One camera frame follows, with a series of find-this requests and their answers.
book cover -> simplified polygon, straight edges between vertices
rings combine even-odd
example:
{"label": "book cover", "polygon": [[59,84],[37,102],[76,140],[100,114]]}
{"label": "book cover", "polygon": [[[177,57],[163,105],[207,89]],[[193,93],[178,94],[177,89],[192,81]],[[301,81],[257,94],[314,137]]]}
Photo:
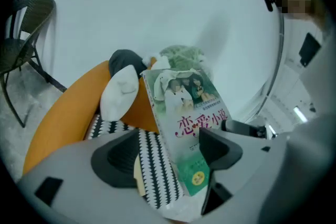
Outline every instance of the book cover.
{"label": "book cover", "polygon": [[199,149],[200,127],[220,128],[229,113],[203,70],[146,70],[143,78],[172,167],[187,195],[208,183]]}

gray floor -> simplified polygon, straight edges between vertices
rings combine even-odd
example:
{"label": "gray floor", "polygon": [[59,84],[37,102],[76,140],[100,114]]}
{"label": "gray floor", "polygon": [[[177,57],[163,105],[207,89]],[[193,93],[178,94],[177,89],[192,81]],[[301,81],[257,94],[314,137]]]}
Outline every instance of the gray floor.
{"label": "gray floor", "polygon": [[24,119],[22,128],[6,103],[0,87],[0,155],[13,180],[22,175],[26,153],[41,120],[62,95],[62,92],[46,83],[29,64],[9,74],[7,92],[17,113]]}

black and white patterned fabric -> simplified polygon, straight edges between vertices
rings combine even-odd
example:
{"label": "black and white patterned fabric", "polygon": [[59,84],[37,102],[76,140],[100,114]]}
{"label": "black and white patterned fabric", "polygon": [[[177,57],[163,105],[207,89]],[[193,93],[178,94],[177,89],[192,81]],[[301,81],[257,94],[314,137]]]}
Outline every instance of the black and white patterned fabric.
{"label": "black and white patterned fabric", "polygon": [[[121,121],[103,121],[96,114],[87,132],[87,139],[104,134],[135,129]],[[181,198],[183,189],[170,164],[162,136],[154,132],[139,130],[140,164],[146,195],[144,198],[153,209],[159,209]]]}

ceiling light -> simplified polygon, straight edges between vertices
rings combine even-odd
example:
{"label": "ceiling light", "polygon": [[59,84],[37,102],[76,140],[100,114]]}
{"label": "ceiling light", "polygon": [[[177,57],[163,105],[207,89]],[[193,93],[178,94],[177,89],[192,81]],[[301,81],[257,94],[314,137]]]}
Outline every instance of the ceiling light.
{"label": "ceiling light", "polygon": [[301,112],[301,110],[297,106],[294,108],[294,112],[300,118],[300,120],[302,122],[307,122],[308,121],[307,118],[305,117],[305,115]]}
{"label": "ceiling light", "polygon": [[273,134],[276,134],[276,132],[274,131],[274,129],[272,128],[271,125],[269,125],[268,127],[271,129],[271,131],[272,131]]}

yellow circle logo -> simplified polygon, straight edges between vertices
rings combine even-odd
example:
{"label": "yellow circle logo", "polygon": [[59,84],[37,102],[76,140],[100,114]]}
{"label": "yellow circle logo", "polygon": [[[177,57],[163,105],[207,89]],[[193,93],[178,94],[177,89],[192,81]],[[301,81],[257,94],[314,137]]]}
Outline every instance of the yellow circle logo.
{"label": "yellow circle logo", "polygon": [[200,184],[202,184],[204,179],[205,179],[204,173],[199,171],[193,175],[192,183],[195,186],[199,186]]}

